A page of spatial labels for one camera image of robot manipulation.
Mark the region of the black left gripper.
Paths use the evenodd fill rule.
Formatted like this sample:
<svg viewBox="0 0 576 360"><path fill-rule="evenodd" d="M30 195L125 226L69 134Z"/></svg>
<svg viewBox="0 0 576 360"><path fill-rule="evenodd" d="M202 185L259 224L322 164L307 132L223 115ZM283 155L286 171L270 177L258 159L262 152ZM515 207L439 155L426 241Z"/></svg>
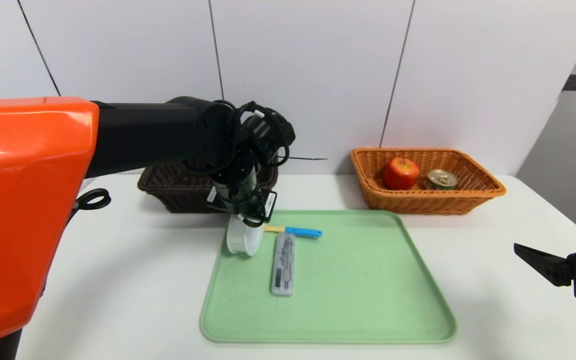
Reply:
<svg viewBox="0 0 576 360"><path fill-rule="evenodd" d="M253 165L231 165L209 176L213 187L206 198L208 207L234 215L250 228L269 223L277 193L260 187Z"/></svg>

